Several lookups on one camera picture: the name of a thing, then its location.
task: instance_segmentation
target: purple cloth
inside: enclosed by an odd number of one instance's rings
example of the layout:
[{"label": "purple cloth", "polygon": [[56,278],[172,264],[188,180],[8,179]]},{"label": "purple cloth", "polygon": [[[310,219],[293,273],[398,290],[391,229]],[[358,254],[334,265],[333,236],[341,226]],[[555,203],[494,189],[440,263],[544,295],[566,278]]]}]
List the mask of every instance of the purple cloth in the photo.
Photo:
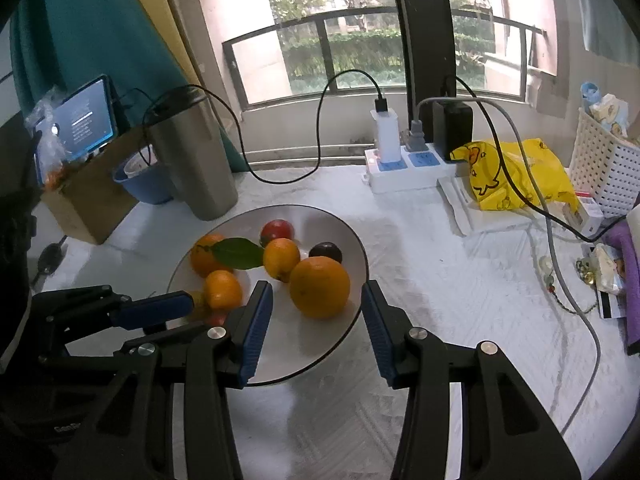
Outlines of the purple cloth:
[{"label": "purple cloth", "polygon": [[626,286],[626,352],[631,355],[640,350],[640,272],[638,258],[626,220],[613,226],[605,236],[606,242],[622,251],[625,261]]}]

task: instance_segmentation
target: table surface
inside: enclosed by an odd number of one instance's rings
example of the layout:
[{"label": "table surface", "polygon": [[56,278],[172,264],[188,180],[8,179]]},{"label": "table surface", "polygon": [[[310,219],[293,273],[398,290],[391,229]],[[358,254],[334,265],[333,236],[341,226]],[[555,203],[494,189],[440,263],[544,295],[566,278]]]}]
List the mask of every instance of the table surface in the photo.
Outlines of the table surface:
[{"label": "table surface", "polygon": [[[305,171],[261,174],[287,180]],[[198,220],[177,201],[139,204],[103,245],[68,240],[66,257],[44,290],[109,283],[134,299],[161,294],[193,241],[226,219],[271,204],[312,205],[356,231],[367,251],[370,275],[390,304],[445,342],[469,347],[485,339],[496,342],[562,427],[588,382],[595,348],[582,321],[560,310],[544,289],[537,261],[548,254],[545,232],[530,226],[463,237],[440,189],[375,195],[363,183],[363,173],[363,166],[322,168],[285,186],[238,175],[238,204],[211,222]],[[568,285],[587,308],[594,293],[574,271],[581,245],[558,239],[557,247]],[[602,320],[597,310],[589,318],[602,343],[602,363],[565,436],[584,478],[620,440],[640,390],[640,360],[625,354],[623,323]],[[72,353],[109,355],[140,333],[113,328],[69,348]],[[406,391],[393,391],[380,378],[362,318],[316,367],[281,384],[229,390],[228,400],[248,480],[390,476]],[[455,385],[450,403],[447,479],[458,478],[460,471],[462,421]],[[174,428],[180,428],[180,420]],[[181,439],[177,429],[179,479],[186,477]]]}]

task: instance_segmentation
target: power strip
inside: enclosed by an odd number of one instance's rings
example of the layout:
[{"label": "power strip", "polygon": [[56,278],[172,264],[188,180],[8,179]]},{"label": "power strip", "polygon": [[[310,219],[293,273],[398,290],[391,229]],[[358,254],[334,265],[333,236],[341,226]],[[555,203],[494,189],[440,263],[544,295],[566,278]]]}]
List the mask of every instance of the power strip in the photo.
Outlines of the power strip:
[{"label": "power strip", "polygon": [[445,162],[435,151],[433,144],[427,144],[425,152],[408,152],[400,147],[401,160],[383,164],[378,159],[378,150],[366,150],[367,174],[365,180],[374,193],[404,191],[436,187],[442,177],[467,176],[468,162]]}]

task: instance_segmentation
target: red apple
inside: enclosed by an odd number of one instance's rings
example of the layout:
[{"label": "red apple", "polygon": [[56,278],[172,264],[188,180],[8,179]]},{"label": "red apple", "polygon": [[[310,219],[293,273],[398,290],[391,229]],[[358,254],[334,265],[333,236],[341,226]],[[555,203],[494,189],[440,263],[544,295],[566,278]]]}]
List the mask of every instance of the red apple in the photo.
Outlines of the red apple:
[{"label": "red apple", "polygon": [[260,245],[266,247],[271,240],[276,238],[293,240],[293,225],[286,220],[271,220],[265,224],[260,232]]},{"label": "red apple", "polygon": [[226,321],[226,315],[228,312],[226,310],[216,310],[213,314],[211,314],[205,320],[205,323],[209,326],[223,326]]}]

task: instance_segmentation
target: metal screw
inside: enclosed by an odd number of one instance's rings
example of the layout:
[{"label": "metal screw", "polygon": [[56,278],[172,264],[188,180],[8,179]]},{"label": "metal screw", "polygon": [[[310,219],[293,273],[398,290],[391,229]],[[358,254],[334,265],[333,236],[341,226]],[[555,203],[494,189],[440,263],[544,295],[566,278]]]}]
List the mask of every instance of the metal screw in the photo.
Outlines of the metal screw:
[{"label": "metal screw", "polygon": [[142,345],[138,347],[138,353],[140,355],[151,355],[155,351],[156,345],[154,345],[153,343],[142,343]]},{"label": "metal screw", "polygon": [[411,330],[409,330],[409,337],[411,339],[425,339],[428,335],[428,330],[426,328],[422,328],[421,326],[414,326]]},{"label": "metal screw", "polygon": [[498,353],[498,345],[492,341],[483,341],[480,344],[480,349],[488,355],[494,355]]},{"label": "metal screw", "polygon": [[207,330],[207,335],[212,339],[220,339],[226,335],[226,330],[221,326],[215,326]]}]

